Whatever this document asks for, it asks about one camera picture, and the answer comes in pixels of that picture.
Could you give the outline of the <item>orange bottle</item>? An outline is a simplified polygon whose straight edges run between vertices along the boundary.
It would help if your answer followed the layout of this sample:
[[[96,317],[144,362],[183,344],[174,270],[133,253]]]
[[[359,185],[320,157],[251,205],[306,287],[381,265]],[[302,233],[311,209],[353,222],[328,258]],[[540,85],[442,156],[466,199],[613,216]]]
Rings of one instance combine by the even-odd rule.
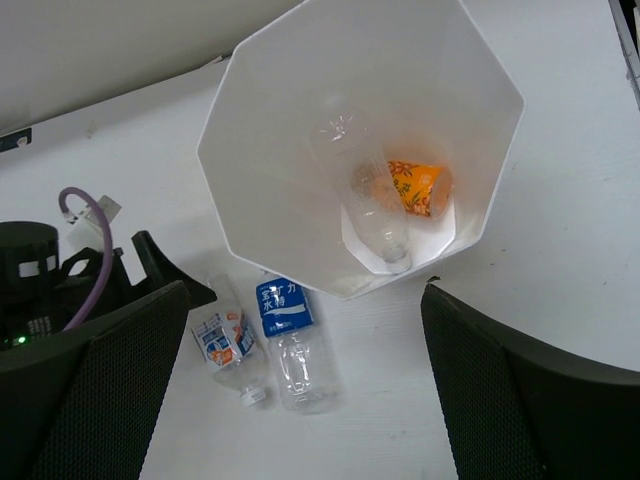
[[[369,192],[387,209],[402,204],[411,215],[438,220],[447,210],[453,180],[442,165],[418,164],[405,160],[388,160],[389,175],[377,175]]]

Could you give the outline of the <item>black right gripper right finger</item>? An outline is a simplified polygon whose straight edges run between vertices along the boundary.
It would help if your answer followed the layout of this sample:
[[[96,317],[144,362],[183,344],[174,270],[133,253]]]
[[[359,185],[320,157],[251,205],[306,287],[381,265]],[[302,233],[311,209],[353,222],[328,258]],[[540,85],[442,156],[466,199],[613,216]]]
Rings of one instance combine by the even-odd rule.
[[[638,372],[551,346],[433,283],[421,318],[459,478],[638,478]]]

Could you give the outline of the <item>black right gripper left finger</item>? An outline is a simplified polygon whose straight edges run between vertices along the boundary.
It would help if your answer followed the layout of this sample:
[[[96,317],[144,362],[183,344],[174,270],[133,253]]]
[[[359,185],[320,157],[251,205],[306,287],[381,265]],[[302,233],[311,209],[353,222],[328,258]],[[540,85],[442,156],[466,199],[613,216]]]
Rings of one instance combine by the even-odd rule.
[[[188,312],[174,282],[2,352],[2,478],[138,478]]]

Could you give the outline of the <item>clear crushed unlabelled bottle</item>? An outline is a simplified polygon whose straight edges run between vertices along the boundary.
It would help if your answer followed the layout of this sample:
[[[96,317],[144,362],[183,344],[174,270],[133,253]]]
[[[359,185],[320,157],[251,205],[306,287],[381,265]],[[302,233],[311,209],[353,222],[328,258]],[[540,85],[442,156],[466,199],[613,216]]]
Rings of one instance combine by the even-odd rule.
[[[319,108],[309,142],[357,238],[390,274],[409,270],[407,215],[366,114],[347,101],[327,100]]]

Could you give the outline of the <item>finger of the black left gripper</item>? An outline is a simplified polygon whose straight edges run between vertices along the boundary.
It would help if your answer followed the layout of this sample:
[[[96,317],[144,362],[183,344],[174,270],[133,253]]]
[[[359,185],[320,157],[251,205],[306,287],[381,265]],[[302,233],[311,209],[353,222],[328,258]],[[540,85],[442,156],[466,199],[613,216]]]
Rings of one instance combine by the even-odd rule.
[[[144,230],[132,237],[132,243],[146,277],[133,286],[138,297],[150,294],[174,282],[187,289],[190,308],[199,308],[217,300],[214,290],[193,279],[178,268],[158,247],[151,234]]]

